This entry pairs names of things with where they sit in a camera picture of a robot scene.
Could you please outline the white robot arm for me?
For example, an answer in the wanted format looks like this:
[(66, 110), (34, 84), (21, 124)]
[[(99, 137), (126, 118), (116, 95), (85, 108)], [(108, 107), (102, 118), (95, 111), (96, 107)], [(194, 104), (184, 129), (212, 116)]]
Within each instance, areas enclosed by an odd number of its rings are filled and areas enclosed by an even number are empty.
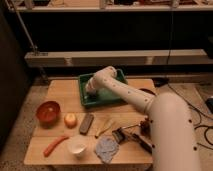
[(117, 81), (117, 71), (108, 66), (86, 84), (87, 93), (106, 88), (150, 119), (153, 171), (201, 171), (190, 109), (177, 94), (152, 95)]

